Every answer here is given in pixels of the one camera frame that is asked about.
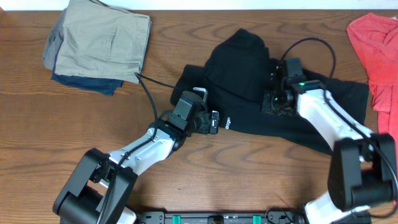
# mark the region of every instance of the wooden table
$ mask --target wooden table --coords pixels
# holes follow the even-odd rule
[[[186,64],[204,65],[212,50],[245,28],[279,58],[296,40],[320,37],[337,54],[335,77],[367,82],[346,34],[367,11],[142,11],[152,16],[143,74],[175,84]],[[376,11],[394,16],[398,11]],[[119,149],[153,120],[140,85],[112,97],[63,86],[44,69],[44,44],[60,12],[0,12],[0,223],[57,223],[55,197],[92,147]],[[327,48],[308,42],[290,57],[327,74]],[[146,82],[157,110],[171,109],[171,89]],[[377,130],[368,106],[366,125]],[[298,207],[327,190],[330,157],[281,138],[220,129],[194,135],[139,177],[130,205],[172,211],[265,211]],[[386,205],[374,212],[388,212]],[[398,216],[375,223],[397,223]]]

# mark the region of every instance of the white wall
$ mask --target white wall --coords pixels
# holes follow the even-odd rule
[[[131,10],[398,9],[398,0],[101,0]],[[62,10],[69,0],[0,0],[6,10]]]

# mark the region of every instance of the green connector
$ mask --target green connector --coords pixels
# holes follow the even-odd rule
[[[261,224],[261,216],[253,215],[253,224]]]
[[[173,216],[173,224],[181,224],[181,216],[174,215]]]

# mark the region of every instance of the red cloth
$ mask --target red cloth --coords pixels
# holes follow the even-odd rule
[[[379,133],[389,133],[398,152],[398,20],[369,13],[348,25],[347,33],[368,73]]]

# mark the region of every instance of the folded clothes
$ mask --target folded clothes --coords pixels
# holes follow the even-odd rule
[[[369,13],[353,21],[347,33],[368,73],[379,133],[395,139],[398,153],[398,21]]]
[[[150,25],[146,15],[70,0],[55,73],[138,83]]]
[[[170,99],[176,105],[182,90],[203,87],[209,92],[210,110],[220,112],[220,127],[249,134],[278,136],[331,154],[318,131],[304,118],[261,113],[264,89],[273,89],[271,73],[279,61],[270,59],[268,48],[257,35],[240,29],[214,49],[204,68],[187,65]],[[327,77],[304,70],[309,80]],[[364,123],[368,86],[336,79],[329,81],[336,102],[356,121]]]
[[[57,54],[63,42],[63,21],[65,13],[66,10],[61,13],[60,19],[51,30],[44,48],[43,63],[44,67],[49,70],[54,70]],[[51,79],[66,86],[72,86],[82,90],[97,91],[108,96],[113,95],[115,89],[121,87],[123,83],[122,80],[57,75],[54,72],[52,73]]]

